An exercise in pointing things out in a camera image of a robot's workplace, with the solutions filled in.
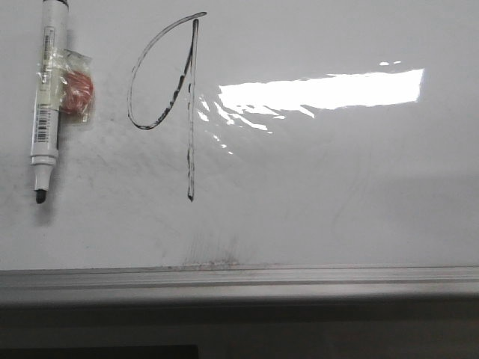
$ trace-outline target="plastic wrapper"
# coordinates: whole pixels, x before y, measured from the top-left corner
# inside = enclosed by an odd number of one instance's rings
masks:
[[[57,103],[64,119],[86,123],[91,118],[94,101],[94,85],[90,72],[91,59],[70,50],[51,52],[47,65],[41,73],[43,84],[49,77],[58,76],[60,81],[52,82],[50,103]]]

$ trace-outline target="marker barrel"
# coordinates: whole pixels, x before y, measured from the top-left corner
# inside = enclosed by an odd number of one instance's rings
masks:
[[[68,5],[66,1],[43,0],[42,46],[37,79],[31,163],[34,190],[49,189],[49,180],[58,159],[58,111],[62,93],[61,71],[55,54],[67,46]]]

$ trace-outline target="white surface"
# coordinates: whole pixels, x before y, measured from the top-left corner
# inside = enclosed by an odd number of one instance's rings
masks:
[[[63,125],[45,206],[28,158],[40,9],[0,3],[0,269],[479,263],[477,1],[71,0],[96,111]],[[187,92],[150,132],[126,92],[148,41],[199,11],[190,203]],[[190,36],[138,72],[145,123]]]

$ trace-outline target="barcode label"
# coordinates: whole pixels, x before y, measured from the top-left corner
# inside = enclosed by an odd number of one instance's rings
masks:
[[[46,26],[43,33],[43,60],[49,61],[52,57],[53,45],[55,44],[55,28]]]
[[[52,109],[48,105],[39,105],[35,118],[35,142],[49,142]]]

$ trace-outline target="marker smudge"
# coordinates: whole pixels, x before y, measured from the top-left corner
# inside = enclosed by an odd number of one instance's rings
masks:
[[[207,13],[196,13],[194,15],[190,15],[184,17],[176,22],[173,22],[171,25],[167,26],[163,30],[161,30],[144,48],[143,52],[141,53],[140,57],[136,61],[136,65],[132,69],[132,77],[129,82],[129,90],[128,90],[128,118],[131,120],[132,124],[137,129],[143,130],[150,130],[157,127],[170,113],[171,109],[176,102],[178,95],[183,87],[185,82],[185,78],[188,75],[188,72],[191,76],[191,81],[188,86],[189,92],[189,104],[188,104],[188,113],[189,113],[189,139],[188,139],[188,198],[190,201],[195,199],[195,137],[194,137],[194,106],[195,106],[195,77],[196,77],[196,53],[198,48],[198,26],[199,26],[199,17],[205,16]],[[173,30],[177,26],[193,20],[193,29],[192,29],[192,42],[189,47],[188,58],[186,59],[186,64],[183,70],[183,73],[180,76],[178,81],[178,85],[173,92],[173,97],[168,105],[167,108],[162,112],[162,114],[150,125],[139,125],[135,121],[135,116],[133,115],[133,107],[132,107],[132,93],[133,93],[133,85],[135,83],[135,78],[138,70],[143,63],[143,60],[147,57],[148,52],[155,46],[155,44],[164,37],[169,31]]]

